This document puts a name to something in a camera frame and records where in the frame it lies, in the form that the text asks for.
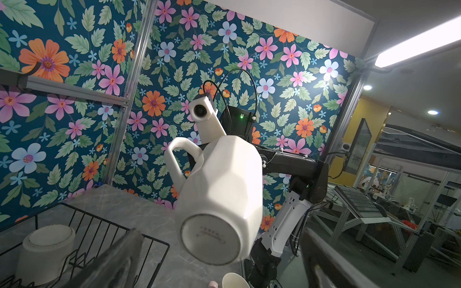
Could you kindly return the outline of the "aluminium frame corner post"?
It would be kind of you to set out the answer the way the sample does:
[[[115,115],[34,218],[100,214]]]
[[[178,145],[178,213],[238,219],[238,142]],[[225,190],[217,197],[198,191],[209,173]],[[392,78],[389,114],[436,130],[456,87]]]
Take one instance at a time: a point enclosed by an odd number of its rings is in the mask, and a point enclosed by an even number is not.
[[[112,138],[112,143],[109,150],[108,162],[102,183],[105,185],[112,185],[116,173],[116,166],[121,153],[124,136],[126,134],[126,127],[128,119],[132,111],[134,103],[134,95],[139,83],[139,77],[144,63],[144,57],[147,50],[148,39],[152,31],[155,12],[158,6],[157,1],[147,1],[144,14],[142,15],[142,23],[138,33],[138,39],[134,46],[133,62],[128,74],[122,99],[124,103],[121,105],[119,115]]]

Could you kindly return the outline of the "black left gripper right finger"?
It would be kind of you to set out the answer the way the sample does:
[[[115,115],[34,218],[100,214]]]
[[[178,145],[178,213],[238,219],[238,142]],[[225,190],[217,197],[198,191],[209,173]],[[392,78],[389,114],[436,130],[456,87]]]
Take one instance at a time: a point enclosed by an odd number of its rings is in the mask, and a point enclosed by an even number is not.
[[[310,288],[377,287],[312,229],[303,230],[300,247]]]

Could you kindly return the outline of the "pink mug white inside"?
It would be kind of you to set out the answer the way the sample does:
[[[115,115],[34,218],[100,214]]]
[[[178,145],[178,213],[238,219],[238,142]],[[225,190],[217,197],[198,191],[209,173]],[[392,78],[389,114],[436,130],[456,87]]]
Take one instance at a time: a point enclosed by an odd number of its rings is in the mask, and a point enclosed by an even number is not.
[[[234,272],[229,272],[222,278],[222,288],[250,288],[250,286],[243,277]]]

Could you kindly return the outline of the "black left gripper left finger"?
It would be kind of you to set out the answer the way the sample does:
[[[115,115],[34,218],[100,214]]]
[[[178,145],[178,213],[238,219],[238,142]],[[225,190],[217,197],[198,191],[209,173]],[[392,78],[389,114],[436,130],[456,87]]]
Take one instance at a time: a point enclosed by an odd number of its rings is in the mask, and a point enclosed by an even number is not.
[[[130,230],[64,286],[66,288],[132,288],[143,241],[140,231]]]

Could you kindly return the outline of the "white faceted mug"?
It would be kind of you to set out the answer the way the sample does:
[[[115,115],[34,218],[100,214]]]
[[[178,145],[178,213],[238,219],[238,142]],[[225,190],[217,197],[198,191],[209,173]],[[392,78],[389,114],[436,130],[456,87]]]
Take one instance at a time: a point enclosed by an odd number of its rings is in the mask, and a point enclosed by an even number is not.
[[[238,136],[222,136],[204,149],[175,138],[164,160],[179,194],[174,219],[181,247],[214,266],[248,257],[263,214],[257,149]]]

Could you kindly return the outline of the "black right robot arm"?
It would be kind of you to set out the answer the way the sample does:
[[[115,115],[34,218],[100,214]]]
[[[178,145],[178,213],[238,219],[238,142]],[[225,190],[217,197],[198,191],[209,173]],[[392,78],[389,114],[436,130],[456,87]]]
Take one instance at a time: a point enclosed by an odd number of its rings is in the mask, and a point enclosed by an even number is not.
[[[290,175],[289,192],[270,228],[255,242],[246,261],[247,281],[254,288],[267,288],[277,277],[286,242],[295,227],[304,223],[315,205],[327,193],[329,165],[302,153],[285,152],[256,145],[264,174]]]

